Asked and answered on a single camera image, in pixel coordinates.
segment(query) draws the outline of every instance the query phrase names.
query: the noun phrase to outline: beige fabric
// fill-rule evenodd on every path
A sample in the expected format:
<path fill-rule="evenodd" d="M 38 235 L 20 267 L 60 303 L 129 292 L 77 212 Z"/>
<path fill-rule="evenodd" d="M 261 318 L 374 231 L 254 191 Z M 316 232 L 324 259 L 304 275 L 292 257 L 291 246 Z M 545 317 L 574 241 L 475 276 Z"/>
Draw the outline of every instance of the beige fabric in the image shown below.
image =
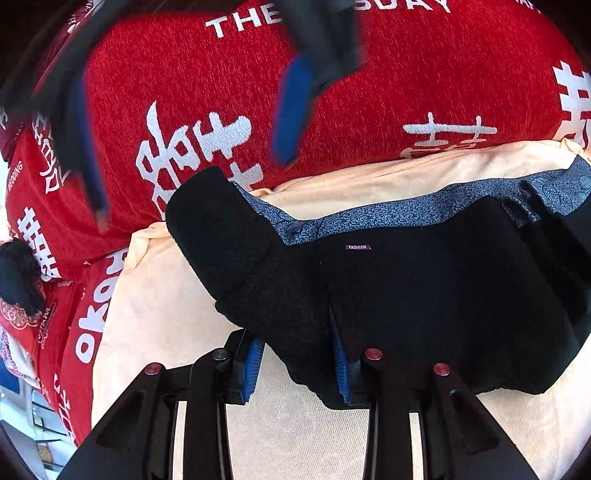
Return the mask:
<path fill-rule="evenodd" d="M 419 197 L 452 183 L 566 168 L 573 153 L 589 159 L 581 146 L 568 139 L 516 142 L 345 168 L 251 193 L 299 220 L 310 220 L 362 205 Z"/>
<path fill-rule="evenodd" d="M 303 219 L 375 201 L 434 192 L 447 184 L 487 177 L 519 177 L 567 168 L 568 143 L 521 142 L 495 149 L 356 167 L 291 182 L 257 195 Z M 168 368 L 193 363 L 223 345 L 234 327 L 215 311 L 165 225 L 137 232 L 111 300 L 94 370 L 93 424 L 147 363 Z M 544 395 L 496 391 L 481 396 L 541 480 L 558 479 L 591 434 L 591 342 Z M 256 394 L 246 407 L 228 407 L 236 480 L 357 480 L 362 476 L 365 411 L 330 411 L 293 384 L 266 349 Z M 181 409 L 175 480 L 181 478 Z M 413 419 L 414 444 L 418 426 Z M 421 472 L 419 459 L 415 474 Z"/>

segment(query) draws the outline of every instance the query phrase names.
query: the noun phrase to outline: black cloth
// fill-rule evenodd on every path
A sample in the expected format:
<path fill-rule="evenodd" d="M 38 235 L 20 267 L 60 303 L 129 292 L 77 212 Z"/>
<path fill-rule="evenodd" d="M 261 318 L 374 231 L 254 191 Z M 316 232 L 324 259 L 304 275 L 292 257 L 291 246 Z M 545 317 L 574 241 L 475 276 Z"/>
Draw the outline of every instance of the black cloth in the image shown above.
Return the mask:
<path fill-rule="evenodd" d="M 413 367 L 446 362 L 476 393 L 537 394 L 556 381 L 589 334 L 591 202 L 521 230 L 516 208 L 484 197 L 438 225 L 287 247 L 210 168 L 180 187 L 166 215 L 218 311 L 342 408 L 329 306 L 352 355 L 379 348 Z"/>
<path fill-rule="evenodd" d="M 19 305 L 29 316 L 45 308 L 45 300 L 34 282 L 41 270 L 29 246 L 15 238 L 0 245 L 0 298 L 9 305 Z"/>

